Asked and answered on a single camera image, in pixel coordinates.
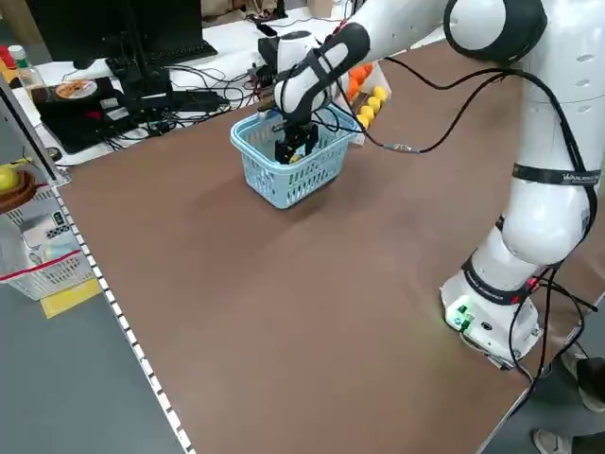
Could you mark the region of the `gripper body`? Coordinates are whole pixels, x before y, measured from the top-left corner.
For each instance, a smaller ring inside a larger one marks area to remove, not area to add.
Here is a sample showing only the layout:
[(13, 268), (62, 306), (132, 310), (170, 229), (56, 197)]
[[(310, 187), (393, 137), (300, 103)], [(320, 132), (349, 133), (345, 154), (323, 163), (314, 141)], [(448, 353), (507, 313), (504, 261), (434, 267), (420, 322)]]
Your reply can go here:
[(282, 123), (278, 127), (286, 137), (318, 137), (319, 125), (313, 121), (312, 115), (294, 116), (282, 113)]

